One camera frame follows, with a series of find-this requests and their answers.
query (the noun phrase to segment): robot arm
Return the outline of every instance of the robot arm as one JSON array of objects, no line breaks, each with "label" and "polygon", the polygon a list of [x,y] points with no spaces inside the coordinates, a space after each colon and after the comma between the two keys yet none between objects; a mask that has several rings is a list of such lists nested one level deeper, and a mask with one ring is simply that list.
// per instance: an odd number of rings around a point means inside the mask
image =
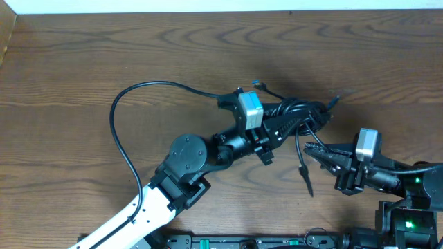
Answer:
[{"label": "robot arm", "polygon": [[[109,238],[105,239],[99,248],[131,248],[147,234],[169,223],[176,216],[175,210],[167,208],[170,202],[158,188],[151,189],[146,185],[143,188],[143,195],[145,201],[142,205],[142,211],[134,219],[135,222],[126,221],[128,221],[127,217],[131,216],[136,208],[138,195],[116,216],[88,237],[70,247],[70,249],[94,248],[99,241],[106,237]],[[122,224],[124,226],[113,233]]]},{"label": "robot arm", "polygon": [[335,189],[358,194],[365,186],[405,198],[396,203],[410,209],[443,211],[443,164],[406,165],[381,154],[381,133],[361,129],[353,144],[305,145],[306,154],[337,177]]},{"label": "robot arm", "polygon": [[[219,108],[232,111],[236,124],[209,139],[193,134],[176,138],[150,183],[141,190],[141,207],[137,205],[140,201],[137,196],[115,217],[71,248],[131,248],[180,212],[192,207],[210,188],[205,174],[227,169],[234,160],[250,154],[257,154],[265,165],[271,164],[272,150],[281,146],[289,136],[298,136],[299,129],[296,127],[304,125],[300,135],[315,136],[314,132],[331,118],[329,110],[338,100],[334,99],[329,108],[320,102],[294,98],[284,99],[280,104],[262,105],[255,92],[244,93],[241,88],[226,95],[212,95],[174,82],[144,82],[125,89],[114,100],[110,115],[112,131],[115,131],[114,109],[121,96],[132,89],[151,84],[178,86],[217,98]],[[113,136],[129,167],[138,177],[114,132]],[[309,179],[307,170],[304,173],[303,178]]]}]

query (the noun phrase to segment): black plastic part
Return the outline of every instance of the black plastic part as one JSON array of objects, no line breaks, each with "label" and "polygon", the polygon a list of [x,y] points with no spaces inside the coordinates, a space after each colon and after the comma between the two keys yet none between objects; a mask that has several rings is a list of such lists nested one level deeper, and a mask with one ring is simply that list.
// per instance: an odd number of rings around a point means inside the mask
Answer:
[{"label": "black plastic part", "polygon": [[364,187],[363,168],[358,167],[356,160],[352,160],[351,168],[348,172],[337,177],[334,186],[336,190],[340,190],[348,196],[361,193]]},{"label": "black plastic part", "polygon": [[283,116],[269,118],[263,121],[263,127],[270,138],[271,149],[280,147],[285,140],[293,133],[296,127],[300,126],[303,120],[300,113],[288,113]]},{"label": "black plastic part", "polygon": [[443,211],[443,169],[425,172],[423,188],[430,199],[428,210]]},{"label": "black plastic part", "polygon": [[315,158],[322,169],[327,169],[333,176],[340,176],[351,170],[353,144],[328,145],[332,153],[317,143],[308,142],[303,150],[309,156]]},{"label": "black plastic part", "polygon": [[255,153],[265,166],[272,163],[272,158],[274,158],[274,154],[270,149],[266,147],[257,147],[255,148]]},{"label": "black plastic part", "polygon": [[179,136],[171,145],[169,156],[165,159],[164,170],[178,183],[193,183],[202,174],[227,169],[233,163],[231,151],[223,151],[213,141],[200,136],[185,134]]},{"label": "black plastic part", "polygon": [[406,208],[391,209],[393,204],[379,201],[379,209],[375,212],[375,228],[380,234],[381,243],[399,249],[435,248],[438,243],[436,213]]},{"label": "black plastic part", "polygon": [[404,196],[400,178],[386,172],[371,172],[366,176],[366,185],[375,190]]},{"label": "black plastic part", "polygon": [[191,208],[210,188],[209,182],[200,177],[193,185],[178,183],[166,176],[164,172],[158,172],[151,178],[149,187],[158,187],[168,198],[169,210],[176,210],[176,215],[181,211]]},{"label": "black plastic part", "polygon": [[233,160],[248,156],[254,151],[248,138],[241,136],[236,127],[231,127],[213,136],[219,146],[227,146],[232,151]]},{"label": "black plastic part", "polygon": [[166,249],[168,248],[168,240],[159,232],[155,230],[145,237],[146,242],[151,248]]},{"label": "black plastic part", "polygon": [[254,239],[242,241],[240,242],[239,249],[258,249],[257,241]]},{"label": "black plastic part", "polygon": [[377,249],[380,247],[379,236],[369,228],[352,228],[347,230],[338,243],[337,249]]}]

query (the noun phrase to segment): wood grain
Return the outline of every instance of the wood grain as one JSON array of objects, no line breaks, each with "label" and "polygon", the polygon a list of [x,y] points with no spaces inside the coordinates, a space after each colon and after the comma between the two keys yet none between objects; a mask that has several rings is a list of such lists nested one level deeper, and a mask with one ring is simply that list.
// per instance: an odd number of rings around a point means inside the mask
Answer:
[{"label": "wood grain", "polygon": [[3,63],[17,15],[0,0],[0,66]]},{"label": "wood grain", "polygon": [[[325,142],[349,142],[369,127],[383,133],[387,156],[441,162],[442,58],[441,10],[19,16],[0,70],[0,247],[68,247],[136,195],[107,123],[113,98],[129,85],[173,80],[222,94],[260,78],[287,96],[340,95],[318,134]],[[129,93],[116,112],[144,183],[174,138],[209,136],[232,123],[214,100],[167,86]],[[249,156],[209,174],[211,190],[169,227],[196,234],[371,228],[377,201],[396,200],[372,190],[344,196],[306,157],[312,199],[293,142],[275,156],[268,167]]]}]

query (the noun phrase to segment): wooden surface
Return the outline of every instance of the wooden surface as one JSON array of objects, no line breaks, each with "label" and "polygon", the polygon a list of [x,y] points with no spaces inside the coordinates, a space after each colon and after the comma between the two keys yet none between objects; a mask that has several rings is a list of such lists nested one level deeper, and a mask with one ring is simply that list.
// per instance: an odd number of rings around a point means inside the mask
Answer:
[{"label": "wooden surface", "polygon": [[0,66],[8,49],[8,42],[14,28],[16,14],[4,0],[0,0]]},{"label": "wooden surface", "polygon": [[[222,94],[250,90],[258,78],[287,96],[341,95],[318,133],[324,142],[350,142],[368,127],[383,133],[389,157],[443,161],[443,11],[19,16],[9,48],[0,70],[2,248],[68,247],[132,200],[136,185],[108,113],[119,91],[142,81]],[[144,184],[174,138],[209,136],[232,123],[214,100],[168,86],[131,92],[116,111]],[[396,200],[369,189],[345,196],[305,158],[314,198],[288,140],[268,167],[249,156],[209,174],[210,191],[169,227],[196,234],[373,228],[378,200]],[[443,231],[441,215],[439,222]]]}]

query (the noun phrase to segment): green connector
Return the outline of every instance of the green connector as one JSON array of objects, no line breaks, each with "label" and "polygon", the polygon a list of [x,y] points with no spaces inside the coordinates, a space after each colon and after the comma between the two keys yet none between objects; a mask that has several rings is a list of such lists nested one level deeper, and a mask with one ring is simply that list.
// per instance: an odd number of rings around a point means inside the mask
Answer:
[{"label": "green connector", "polygon": [[209,239],[201,239],[200,240],[200,249],[210,249],[209,248]]}]

